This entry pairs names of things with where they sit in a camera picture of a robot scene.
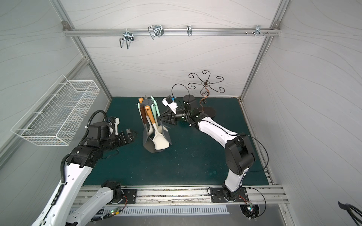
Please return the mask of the grey spatula mint handle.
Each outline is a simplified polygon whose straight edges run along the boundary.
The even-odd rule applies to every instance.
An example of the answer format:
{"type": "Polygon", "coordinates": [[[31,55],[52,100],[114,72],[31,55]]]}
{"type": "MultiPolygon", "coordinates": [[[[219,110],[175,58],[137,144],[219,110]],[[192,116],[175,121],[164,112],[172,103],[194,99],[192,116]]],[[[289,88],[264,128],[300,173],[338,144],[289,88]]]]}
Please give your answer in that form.
{"type": "Polygon", "coordinates": [[[158,124],[157,117],[160,116],[158,105],[153,96],[151,96],[150,98],[153,102],[153,104],[151,105],[151,109],[152,109],[152,113],[153,113],[153,116],[155,119],[155,123],[156,123],[158,132],[160,132],[160,133],[163,133],[164,131],[168,132],[168,129],[165,126],[161,126],[158,124]]]}

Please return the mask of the white spatula light wood handle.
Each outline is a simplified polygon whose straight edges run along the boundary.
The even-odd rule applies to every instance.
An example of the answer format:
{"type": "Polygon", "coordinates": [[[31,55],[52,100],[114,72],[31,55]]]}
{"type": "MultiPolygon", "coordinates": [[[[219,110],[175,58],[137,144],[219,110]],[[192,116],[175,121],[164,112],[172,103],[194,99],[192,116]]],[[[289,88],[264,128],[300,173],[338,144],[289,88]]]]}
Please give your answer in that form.
{"type": "Polygon", "coordinates": [[[155,136],[153,138],[153,142],[155,145],[156,150],[163,150],[170,146],[169,142],[166,140],[164,135],[157,130],[157,126],[155,123],[155,119],[151,110],[151,107],[149,105],[145,106],[145,110],[150,118],[151,124],[154,127],[155,130],[155,136]]]}

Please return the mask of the cream spatula mint handle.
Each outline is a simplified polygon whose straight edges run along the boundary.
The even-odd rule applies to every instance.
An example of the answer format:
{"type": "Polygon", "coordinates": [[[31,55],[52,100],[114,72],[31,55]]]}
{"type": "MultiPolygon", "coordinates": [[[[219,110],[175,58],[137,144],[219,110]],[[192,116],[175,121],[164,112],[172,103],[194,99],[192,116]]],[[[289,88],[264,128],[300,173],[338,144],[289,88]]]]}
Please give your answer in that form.
{"type": "Polygon", "coordinates": [[[137,103],[137,107],[138,107],[138,111],[139,111],[140,118],[141,118],[141,121],[142,121],[142,125],[144,125],[143,117],[142,117],[141,110],[140,110],[140,103],[137,103]]]}

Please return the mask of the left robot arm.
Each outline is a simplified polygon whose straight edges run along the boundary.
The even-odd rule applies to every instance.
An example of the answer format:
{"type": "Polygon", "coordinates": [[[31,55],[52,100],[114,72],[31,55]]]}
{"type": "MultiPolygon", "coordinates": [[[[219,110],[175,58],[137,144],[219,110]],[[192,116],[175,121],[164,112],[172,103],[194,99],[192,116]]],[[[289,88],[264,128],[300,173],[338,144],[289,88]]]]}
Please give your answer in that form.
{"type": "Polygon", "coordinates": [[[79,145],[63,157],[60,166],[61,180],[50,200],[34,221],[34,226],[86,226],[92,220],[103,220],[96,214],[108,203],[127,202],[120,183],[104,182],[94,196],[75,212],[71,208],[76,197],[98,160],[105,152],[134,141],[130,129],[118,130],[120,119],[97,110],[88,120],[86,133],[79,145]]]}

